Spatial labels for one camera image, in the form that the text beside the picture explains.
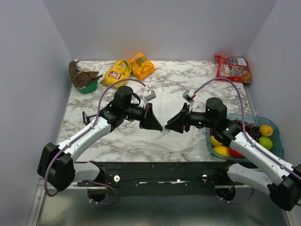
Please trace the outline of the white cloth garment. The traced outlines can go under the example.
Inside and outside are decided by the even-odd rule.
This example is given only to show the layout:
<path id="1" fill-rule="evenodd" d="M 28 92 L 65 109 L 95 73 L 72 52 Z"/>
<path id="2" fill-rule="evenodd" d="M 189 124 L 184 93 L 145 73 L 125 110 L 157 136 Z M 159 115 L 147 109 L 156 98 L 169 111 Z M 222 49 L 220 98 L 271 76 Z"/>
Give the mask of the white cloth garment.
<path id="1" fill-rule="evenodd" d="M 167 121 L 174 117 L 186 103 L 181 95 L 168 94 L 162 87 L 155 89 L 157 97 L 150 102 L 153 105 L 153 112 L 163 128 Z M 184 152 L 192 147 L 193 131 L 177 133 L 172 130 L 166 135 L 156 130 L 145 130 L 137 128 L 131 146 L 166 152 Z"/>

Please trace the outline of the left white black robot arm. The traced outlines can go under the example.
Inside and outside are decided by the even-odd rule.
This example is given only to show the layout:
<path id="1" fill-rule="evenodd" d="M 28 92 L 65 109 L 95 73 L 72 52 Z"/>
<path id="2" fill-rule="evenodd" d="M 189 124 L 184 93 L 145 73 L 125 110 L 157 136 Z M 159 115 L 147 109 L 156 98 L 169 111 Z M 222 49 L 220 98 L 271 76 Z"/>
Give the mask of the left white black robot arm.
<path id="1" fill-rule="evenodd" d="M 44 178 L 44 185 L 52 185 L 57 191 L 65 190 L 71 183 L 89 181 L 94 186 L 104 182 L 104 167 L 90 161 L 76 163 L 76 160 L 97 140 L 113 132 L 124 120 L 138 121 L 139 127 L 162 131 L 155 117 L 152 104 L 145 107 L 131 102 L 135 96 L 132 88 L 121 86 L 113 100 L 101 109 L 92 122 L 71 138 L 55 145 L 44 146 L 37 173 Z"/>

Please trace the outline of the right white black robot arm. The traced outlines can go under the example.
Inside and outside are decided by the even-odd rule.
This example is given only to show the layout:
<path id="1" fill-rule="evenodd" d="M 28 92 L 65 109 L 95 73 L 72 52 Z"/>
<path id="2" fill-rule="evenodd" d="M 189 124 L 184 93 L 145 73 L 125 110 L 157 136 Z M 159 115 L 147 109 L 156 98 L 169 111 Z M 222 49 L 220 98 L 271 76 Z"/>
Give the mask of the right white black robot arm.
<path id="1" fill-rule="evenodd" d="M 230 162 L 217 171 L 217 181 L 223 185 L 230 181 L 248 185 L 267 194 L 281 209 L 291 211 L 301 199 L 301 167 L 278 158 L 256 142 L 239 126 L 227 118 L 227 107 L 219 98 L 209 98 L 203 113 L 193 112 L 188 104 L 167 122 L 166 129 L 178 133 L 188 132 L 191 126 L 212 128 L 214 138 L 234 149 L 259 168 L 248 169 Z"/>

